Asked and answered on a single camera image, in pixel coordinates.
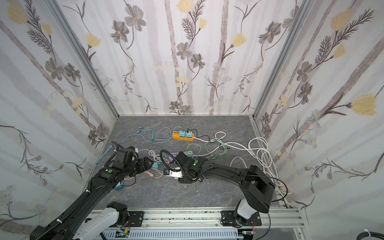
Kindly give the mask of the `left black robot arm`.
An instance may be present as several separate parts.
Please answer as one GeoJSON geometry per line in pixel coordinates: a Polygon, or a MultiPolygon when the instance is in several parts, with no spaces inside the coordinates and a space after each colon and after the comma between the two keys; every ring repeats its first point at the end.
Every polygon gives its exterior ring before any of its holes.
{"type": "Polygon", "coordinates": [[[113,144],[116,150],[88,181],[86,190],[46,227],[37,226],[30,234],[31,240],[72,240],[86,217],[118,183],[152,168],[154,161],[148,157],[140,158],[137,148],[113,144]]]}

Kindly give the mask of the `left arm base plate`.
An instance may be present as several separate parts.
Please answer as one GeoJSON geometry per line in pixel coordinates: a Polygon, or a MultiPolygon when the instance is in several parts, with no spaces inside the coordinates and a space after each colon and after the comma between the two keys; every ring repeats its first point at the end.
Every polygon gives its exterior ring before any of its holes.
{"type": "Polygon", "coordinates": [[[128,211],[124,217],[122,228],[139,228],[144,220],[144,211],[128,211]]]}

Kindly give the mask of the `green charger plug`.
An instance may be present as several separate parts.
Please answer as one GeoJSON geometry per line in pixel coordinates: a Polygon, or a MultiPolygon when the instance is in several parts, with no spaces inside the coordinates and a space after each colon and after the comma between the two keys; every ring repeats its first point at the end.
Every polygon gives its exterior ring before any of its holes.
{"type": "Polygon", "coordinates": [[[191,150],[185,151],[185,155],[189,158],[192,158],[194,156],[193,151],[191,150]]]}

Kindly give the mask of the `teal USB charger plug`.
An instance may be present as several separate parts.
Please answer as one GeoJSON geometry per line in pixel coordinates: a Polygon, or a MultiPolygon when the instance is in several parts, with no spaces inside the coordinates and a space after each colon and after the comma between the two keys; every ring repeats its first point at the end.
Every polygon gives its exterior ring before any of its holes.
{"type": "Polygon", "coordinates": [[[185,138],[186,137],[186,132],[185,131],[179,131],[179,137],[185,138]]]}

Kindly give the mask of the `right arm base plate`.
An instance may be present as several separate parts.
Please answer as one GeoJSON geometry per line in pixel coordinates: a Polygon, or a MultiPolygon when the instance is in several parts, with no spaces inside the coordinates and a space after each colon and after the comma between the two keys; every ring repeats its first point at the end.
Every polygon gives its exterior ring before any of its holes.
{"type": "Polygon", "coordinates": [[[235,214],[235,211],[221,211],[221,225],[223,227],[259,227],[262,225],[259,212],[254,213],[250,219],[244,218],[235,214]]]}

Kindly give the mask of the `orange power strip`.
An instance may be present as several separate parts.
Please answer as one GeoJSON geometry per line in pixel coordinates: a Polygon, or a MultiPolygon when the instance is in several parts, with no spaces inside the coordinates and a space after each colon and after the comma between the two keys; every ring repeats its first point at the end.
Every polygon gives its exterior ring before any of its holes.
{"type": "Polygon", "coordinates": [[[173,139],[175,140],[182,140],[182,141],[193,141],[195,138],[195,135],[193,132],[189,131],[174,131],[173,132],[173,139]]]}

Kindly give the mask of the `purple power strip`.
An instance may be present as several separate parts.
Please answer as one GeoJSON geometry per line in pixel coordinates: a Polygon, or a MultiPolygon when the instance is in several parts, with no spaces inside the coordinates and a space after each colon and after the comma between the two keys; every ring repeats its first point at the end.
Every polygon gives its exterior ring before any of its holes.
{"type": "Polygon", "coordinates": [[[177,157],[179,153],[171,153],[172,156],[169,156],[169,161],[172,162],[174,160],[174,158],[177,157]]]}

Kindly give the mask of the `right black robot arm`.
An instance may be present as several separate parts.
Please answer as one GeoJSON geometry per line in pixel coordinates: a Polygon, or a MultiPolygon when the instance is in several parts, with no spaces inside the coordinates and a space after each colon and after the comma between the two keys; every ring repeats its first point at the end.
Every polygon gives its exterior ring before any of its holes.
{"type": "Polygon", "coordinates": [[[270,210],[276,185],[272,178],[266,176],[257,166],[249,168],[233,168],[218,164],[216,161],[202,157],[195,159],[188,157],[183,152],[173,156],[166,150],[160,151],[160,159],[164,163],[164,156],[173,159],[179,167],[171,168],[165,164],[169,174],[181,173],[181,184],[192,184],[204,179],[218,179],[230,183],[241,189],[244,194],[235,211],[234,218],[237,224],[245,225],[255,213],[267,214],[270,210]]]}

